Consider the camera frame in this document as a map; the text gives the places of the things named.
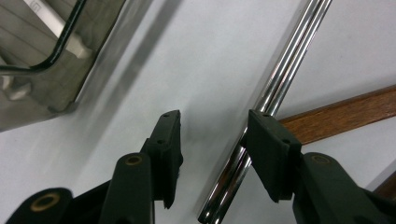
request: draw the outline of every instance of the metal rod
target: metal rod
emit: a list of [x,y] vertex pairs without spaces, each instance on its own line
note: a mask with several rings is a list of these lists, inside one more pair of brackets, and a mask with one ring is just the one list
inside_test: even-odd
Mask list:
[[[285,47],[281,57],[279,57],[274,72],[262,92],[262,97],[255,104],[256,109],[269,112],[271,115],[276,113],[330,2],[331,0],[311,0],[307,4],[304,14],[290,38],[289,44]],[[219,224],[222,221],[243,178],[248,172],[251,160],[245,149],[240,146],[240,140],[246,130],[242,131],[242,136],[227,160],[217,184],[204,204],[198,217],[198,220],[202,223]]]
[[280,122],[307,145],[392,117],[396,117],[396,85],[309,110]]
[[[319,0],[311,0],[305,7],[305,11],[300,18],[300,21],[297,23],[295,27],[289,43],[284,48],[282,54],[280,55],[274,71],[272,72],[270,79],[268,80],[267,85],[264,87],[259,100],[254,105],[254,108],[259,109],[260,111],[264,111],[269,103],[271,102],[274,94],[276,93],[276,89],[278,88],[283,76],[285,75],[284,72],[290,63],[290,60],[293,56],[294,51],[298,48],[298,45],[301,42],[303,34],[312,18],[314,17],[315,10],[318,7]],[[239,142],[245,134],[245,131],[242,131],[240,134],[239,140],[235,143],[235,147],[233,149],[230,158],[227,160],[222,173],[218,178],[217,184],[211,190],[209,197],[206,199],[204,207],[200,216],[198,216],[198,220],[202,223],[208,223],[214,213],[219,209],[221,199],[224,195],[224,190],[226,190],[225,186],[230,185],[230,181],[238,163],[242,160],[244,155],[245,149],[240,146]]]

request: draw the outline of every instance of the chrome pipe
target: chrome pipe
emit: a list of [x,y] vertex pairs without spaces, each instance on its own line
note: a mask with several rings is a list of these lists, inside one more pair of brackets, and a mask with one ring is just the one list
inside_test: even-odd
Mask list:
[[[289,44],[279,57],[278,63],[262,91],[262,97],[254,106],[255,109],[271,115],[276,113],[331,1],[311,0],[306,5]],[[246,130],[242,131],[241,137],[227,160],[217,184],[211,190],[202,212],[198,216],[201,223],[219,224],[222,221],[248,172],[251,160],[245,149],[240,145]]]
[[299,69],[301,62],[309,49],[311,41],[314,39],[317,30],[323,21],[324,16],[326,15],[327,10],[329,9],[332,0],[324,0],[320,3],[318,10],[313,18],[312,22],[309,24],[309,27],[302,39],[301,44],[297,48],[294,53],[293,58],[291,59],[290,65],[286,71],[286,75],[283,77],[279,88],[276,90],[273,100],[271,104],[269,104],[267,108],[267,113],[270,115],[275,115],[277,110],[280,107],[283,99],[285,98],[286,92],[288,91],[291,82],[293,81],[297,70]]

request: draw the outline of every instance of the brass screw insert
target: brass screw insert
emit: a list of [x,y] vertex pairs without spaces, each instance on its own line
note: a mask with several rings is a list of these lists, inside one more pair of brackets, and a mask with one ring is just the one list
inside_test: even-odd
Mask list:
[[48,193],[36,199],[32,205],[30,205],[30,209],[34,212],[42,212],[53,205],[57,204],[61,200],[61,197],[57,192]]
[[139,156],[130,156],[126,159],[125,164],[127,165],[137,165],[142,162],[142,158]]
[[312,161],[320,164],[329,164],[331,161],[327,159],[326,157],[315,155],[311,157]]

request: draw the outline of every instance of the white surface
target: white surface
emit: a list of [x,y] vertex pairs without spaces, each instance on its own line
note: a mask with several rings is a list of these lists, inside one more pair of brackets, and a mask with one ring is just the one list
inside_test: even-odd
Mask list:
[[[185,161],[175,203],[170,210],[156,203],[156,220],[198,223],[304,4],[155,1],[130,43],[120,37],[129,23],[121,22],[75,113],[0,133],[0,222],[42,189],[66,187],[79,195],[107,181],[119,157],[140,150],[162,113],[180,109]],[[395,84],[394,8],[390,0],[334,0],[278,117]],[[360,186],[374,188],[384,170],[396,169],[395,125],[387,119],[304,151],[334,156]],[[223,221],[294,222],[290,202],[272,203],[253,169]]]

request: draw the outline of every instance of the wooden strip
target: wooden strip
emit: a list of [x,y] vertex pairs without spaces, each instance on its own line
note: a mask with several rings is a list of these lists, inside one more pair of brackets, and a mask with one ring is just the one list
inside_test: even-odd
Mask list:
[[396,85],[326,105],[280,122],[303,145],[396,115]]
[[388,177],[375,191],[374,193],[389,198],[396,202],[396,171]]

